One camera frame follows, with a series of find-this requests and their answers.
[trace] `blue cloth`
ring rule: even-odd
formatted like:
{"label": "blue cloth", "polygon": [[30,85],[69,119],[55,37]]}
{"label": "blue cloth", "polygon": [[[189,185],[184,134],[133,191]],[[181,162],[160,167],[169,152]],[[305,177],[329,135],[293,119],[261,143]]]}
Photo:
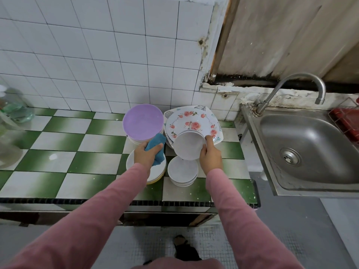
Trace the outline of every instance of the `blue cloth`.
{"label": "blue cloth", "polygon": [[157,133],[152,140],[150,140],[150,142],[147,144],[145,151],[150,150],[151,148],[154,148],[157,144],[163,143],[163,147],[161,149],[161,151],[159,151],[156,155],[155,155],[155,161],[153,162],[152,166],[156,166],[161,164],[161,162],[164,161],[164,155],[163,155],[163,149],[164,149],[164,144],[166,143],[166,137],[164,135],[162,135],[161,133]]}

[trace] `pink long-sleeve shirt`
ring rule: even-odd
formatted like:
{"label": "pink long-sleeve shirt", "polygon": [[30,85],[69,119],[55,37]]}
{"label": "pink long-sleeve shirt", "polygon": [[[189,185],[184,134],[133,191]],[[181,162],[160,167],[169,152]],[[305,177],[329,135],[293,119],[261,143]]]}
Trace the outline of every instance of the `pink long-sleeve shirt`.
{"label": "pink long-sleeve shirt", "polygon": [[[5,268],[70,269],[91,268],[109,238],[118,219],[135,196],[146,187],[145,167],[136,163],[53,225],[17,254]],[[224,231],[240,269],[303,269],[295,256],[257,217],[221,169],[211,170],[206,189],[218,209]],[[134,268],[224,268],[215,259],[183,262],[176,258],[159,258]]]}

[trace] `sink basin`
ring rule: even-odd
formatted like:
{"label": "sink basin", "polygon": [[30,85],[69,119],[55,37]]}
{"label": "sink basin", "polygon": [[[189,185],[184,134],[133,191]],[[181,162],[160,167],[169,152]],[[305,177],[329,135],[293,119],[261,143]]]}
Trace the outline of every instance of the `sink basin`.
{"label": "sink basin", "polygon": [[359,197],[359,150],[327,111],[241,110],[275,194]]}

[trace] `sink drain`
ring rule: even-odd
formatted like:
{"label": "sink drain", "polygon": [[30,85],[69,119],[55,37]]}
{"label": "sink drain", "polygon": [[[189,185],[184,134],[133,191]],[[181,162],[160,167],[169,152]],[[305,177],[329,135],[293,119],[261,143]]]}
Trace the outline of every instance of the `sink drain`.
{"label": "sink drain", "polygon": [[291,148],[282,148],[280,150],[280,155],[285,162],[291,166],[298,167],[302,163],[302,158],[298,152]]}

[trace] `gray floor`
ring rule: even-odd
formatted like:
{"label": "gray floor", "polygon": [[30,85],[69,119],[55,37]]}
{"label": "gray floor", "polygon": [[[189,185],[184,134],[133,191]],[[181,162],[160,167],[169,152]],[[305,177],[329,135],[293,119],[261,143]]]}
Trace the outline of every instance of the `gray floor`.
{"label": "gray floor", "polygon": [[[337,231],[317,198],[274,197],[267,181],[257,179],[262,207],[258,216],[307,269],[355,269]],[[0,225],[0,265],[48,227]],[[199,228],[116,227],[93,268],[131,268],[173,256],[172,238],[183,234],[201,258],[216,258],[236,268],[221,225]]]}

